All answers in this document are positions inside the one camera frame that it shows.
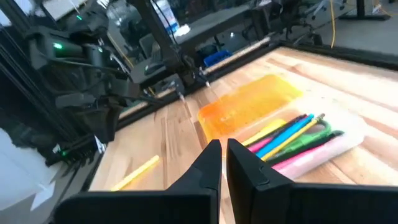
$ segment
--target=yellow colored pencil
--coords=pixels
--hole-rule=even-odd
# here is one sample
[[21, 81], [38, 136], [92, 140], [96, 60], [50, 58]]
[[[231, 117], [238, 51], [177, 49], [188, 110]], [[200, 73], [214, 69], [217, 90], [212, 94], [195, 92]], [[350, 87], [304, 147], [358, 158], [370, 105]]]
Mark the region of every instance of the yellow colored pencil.
[[122, 181], [120, 181], [118, 184], [116, 184], [111, 191], [118, 191], [121, 190], [123, 187], [125, 187], [128, 183], [130, 183], [132, 180], [134, 180], [138, 175], [142, 174], [145, 170], [153, 166], [160, 157], [158, 155], [154, 156], [152, 159], [148, 160], [144, 165], [140, 166], [138, 169], [133, 171], [131, 174], [129, 174], [127, 177], [125, 177]]
[[271, 122], [271, 124], [269, 124], [268, 126], [263, 128], [260, 132], [258, 132], [254, 136], [252, 136], [249, 139], [247, 139], [244, 142], [242, 142], [242, 145], [244, 145], [244, 146], [250, 145], [253, 142], [257, 141], [258, 139], [262, 138], [266, 134], [269, 134], [271, 131], [281, 127], [284, 124], [286, 124], [286, 121], [284, 121], [282, 119], [277, 119], [277, 120]]
[[282, 142], [282, 144], [278, 145], [277, 147], [275, 147], [273, 150], [271, 150], [270, 152], [268, 152], [265, 156], [263, 156], [261, 159], [263, 161], [268, 160], [269, 158], [271, 158], [272, 156], [274, 156], [275, 154], [277, 154], [283, 147], [285, 147], [286, 145], [288, 145], [289, 143], [291, 143], [294, 139], [297, 139], [301, 134], [303, 134], [304, 132], [306, 132], [308, 129], [310, 129], [312, 126], [316, 125], [320, 120], [323, 119], [323, 117], [325, 116], [325, 114], [321, 114], [319, 116], [317, 116], [316, 118], [312, 119], [312, 121], [310, 121], [306, 126], [304, 126], [302, 129], [298, 130], [296, 133], [294, 133], [293, 135], [291, 135], [291, 137], [289, 137], [288, 139], [286, 139], [284, 142]]

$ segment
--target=cable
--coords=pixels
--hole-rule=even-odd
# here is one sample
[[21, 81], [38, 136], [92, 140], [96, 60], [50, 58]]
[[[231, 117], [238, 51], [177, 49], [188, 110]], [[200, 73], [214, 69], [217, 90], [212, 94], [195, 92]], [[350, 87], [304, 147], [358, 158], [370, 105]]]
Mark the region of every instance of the cable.
[[251, 46], [251, 41], [249, 40], [249, 30], [250, 30], [250, 26], [248, 28], [247, 24], [246, 24], [246, 19], [243, 19], [243, 31], [242, 31], [241, 35], [248, 42], [249, 46]]
[[113, 69], [113, 68], [100, 67], [100, 66], [95, 66], [95, 65], [90, 65], [87, 63], [80, 63], [80, 62], [69, 62], [66, 60], [58, 59], [58, 58], [50, 58], [50, 57], [46, 56], [45, 54], [43, 54], [42, 52], [39, 52], [39, 54], [41, 56], [43, 56], [44, 58], [46, 58], [47, 60], [53, 61], [53, 62], [65, 63], [65, 64], [69, 64], [69, 65], [77, 65], [77, 66], [88, 67], [88, 68], [97, 68], [100, 70], [108, 70], [110, 72], [121, 73], [124, 75], [124, 72], [121, 72], [121, 71]]
[[131, 76], [130, 76], [131, 71], [130, 71], [129, 69], [127, 69], [127, 67], [123, 64], [123, 62], [120, 61], [120, 59], [119, 59], [114, 53], [111, 53], [110, 59], [111, 59], [111, 60], [115, 60], [116, 63], [117, 63], [117, 64], [120, 66], [120, 68], [122, 69], [123, 73], [126, 74], [127, 79], [134, 83], [134, 81], [132, 80], [132, 78], [131, 78]]
[[154, 95], [154, 96], [156, 95], [155, 92], [153, 91], [153, 89], [152, 89], [151, 87], [148, 87], [148, 90], [150, 91], [150, 93], [151, 93], [152, 95]]
[[330, 0], [330, 15], [331, 15], [331, 28], [333, 30], [333, 35], [330, 44], [330, 48], [332, 49], [333, 46], [335, 45], [335, 39], [336, 39], [335, 10], [333, 8], [333, 0]]
[[117, 48], [117, 50], [119, 51], [119, 53], [124, 57], [124, 59], [127, 60], [128, 64], [131, 66], [131, 68], [134, 68], [134, 65], [132, 64], [132, 62], [130, 62], [130, 60], [127, 58], [127, 56], [123, 53], [123, 51], [121, 50], [121, 48], [119, 47], [119, 45], [114, 41], [114, 39], [112, 38], [112, 36], [110, 34], [108, 34], [108, 37], [110, 39], [110, 41], [112, 42], [112, 44]]
[[[33, 90], [35, 89], [34, 91], [36, 91], [38, 94], [42, 94], [42, 96], [39, 95], [39, 97], [40, 97], [39, 100], [40, 100], [40, 102], [43, 103], [43, 105], [40, 106], [40, 107], [44, 107], [44, 108], [53, 108], [52, 104], [49, 102], [49, 100], [47, 99], [46, 95], [44, 95], [44, 94], [42, 93], [42, 90], [41, 90], [39, 87], [37, 87], [36, 84], [35, 84], [35, 82], [33, 82], [33, 81], [30, 79], [30, 76], [28, 76], [28, 74], [26, 74], [25, 72], [23, 72], [24, 70], [21, 68], [21, 66], [20, 66], [18, 63], [16, 63], [16, 62], [14, 61], [14, 59], [10, 58], [10, 60], [13, 61], [13, 64], [15, 64], [15, 66], [17, 66], [17, 67], [19, 68], [19, 70], [20, 70], [23, 74], [25, 74], [25, 77], [23, 78], [23, 79], [25, 80], [25, 82], [31, 82], [30, 85], [33, 85], [33, 86], [31, 86], [30, 88], [33, 89]], [[57, 119], [57, 121], [56, 121], [56, 126], [60, 126], [59, 124], [62, 124], [62, 125], [63, 125], [63, 129], [64, 129], [66, 132], [69, 132], [69, 133], [76, 133], [76, 132], [74, 131], [74, 128], [73, 128], [72, 126], [69, 126], [68, 121], [67, 121], [66, 119], [64, 119], [62, 116], [60, 116], [59, 113], [52, 113], [52, 115], [51, 115], [51, 113], [50, 113], [49, 117], [52, 117], [52, 118]]]
[[42, 75], [40, 75], [40, 79], [42, 80], [44, 87], [49, 89], [50, 92], [57, 94], [57, 95], [72, 94], [72, 93], [76, 93], [76, 91], [85, 92], [85, 91], [88, 91], [88, 90], [94, 88], [96, 85], [100, 84], [102, 81], [105, 80], [105, 78], [100, 78], [97, 82], [89, 85], [88, 87], [86, 87], [82, 90], [56, 90], [48, 83], [48, 81]]
[[[160, 7], [159, 7], [159, 5], [156, 3], [156, 1], [155, 0], [152, 0], [152, 2], [155, 4], [155, 6], [156, 6], [156, 8], [157, 8], [157, 10], [159, 10], [160, 11], [160, 13], [161, 13], [161, 15], [163, 16], [163, 18], [166, 20], [166, 23], [167, 23], [167, 25], [170, 27], [170, 29], [172, 28], [172, 26], [170, 25], [170, 23], [169, 23], [169, 20], [167, 20], [167, 18], [166, 18], [166, 16], [165, 16], [165, 14], [163, 13], [163, 11], [162, 10], [160, 10]], [[172, 33], [172, 37], [173, 37], [173, 40], [174, 40], [174, 43], [175, 44], [177, 44], [177, 41], [175, 40], [175, 36], [174, 36], [174, 32], [171, 30], [171, 33]]]

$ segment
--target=yellow cable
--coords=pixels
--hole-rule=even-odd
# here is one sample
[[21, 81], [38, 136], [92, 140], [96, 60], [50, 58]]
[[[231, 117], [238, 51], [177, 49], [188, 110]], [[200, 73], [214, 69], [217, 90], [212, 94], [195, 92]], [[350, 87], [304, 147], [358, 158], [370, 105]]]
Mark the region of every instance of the yellow cable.
[[120, 181], [118, 184], [116, 184], [114, 187], [112, 187], [111, 191], [118, 191], [121, 190], [123, 187], [125, 187], [127, 184], [129, 184], [132, 180], [134, 180], [138, 175], [142, 174], [145, 170], [153, 166], [160, 157], [158, 155], [154, 156], [152, 159], [148, 160], [144, 165], [140, 166], [138, 169], [136, 169], [134, 172], [129, 174], [127, 177], [125, 177], [122, 181]]
[[333, 8], [333, 0], [330, 0], [330, 15], [331, 15], [331, 28], [333, 29], [333, 36], [331, 38], [330, 48], [332, 49], [335, 45], [336, 39], [336, 24], [335, 24], [335, 10]]
[[148, 87], [148, 89], [149, 89], [150, 93], [155, 96], [155, 92], [153, 91], [153, 89], [151, 87]]
[[124, 57], [124, 59], [127, 60], [128, 64], [130, 64], [131, 68], [134, 67], [134, 65], [130, 62], [130, 60], [127, 58], [127, 56], [123, 53], [123, 51], [120, 49], [119, 45], [114, 41], [112, 36], [108, 34], [109, 39], [111, 40], [112, 44], [119, 50], [120, 54]]

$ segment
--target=wooden table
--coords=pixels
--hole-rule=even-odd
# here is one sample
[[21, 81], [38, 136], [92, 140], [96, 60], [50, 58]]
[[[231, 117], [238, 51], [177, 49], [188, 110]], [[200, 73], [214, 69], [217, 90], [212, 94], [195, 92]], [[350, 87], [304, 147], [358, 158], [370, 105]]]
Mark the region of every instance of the wooden table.
[[[166, 189], [206, 146], [198, 110], [268, 73], [356, 113], [368, 124], [362, 144], [296, 179], [297, 182], [398, 185], [398, 73], [279, 48], [116, 133], [90, 190], [109, 190], [154, 155], [154, 168], [126, 190]], [[220, 223], [234, 223], [222, 181]]]

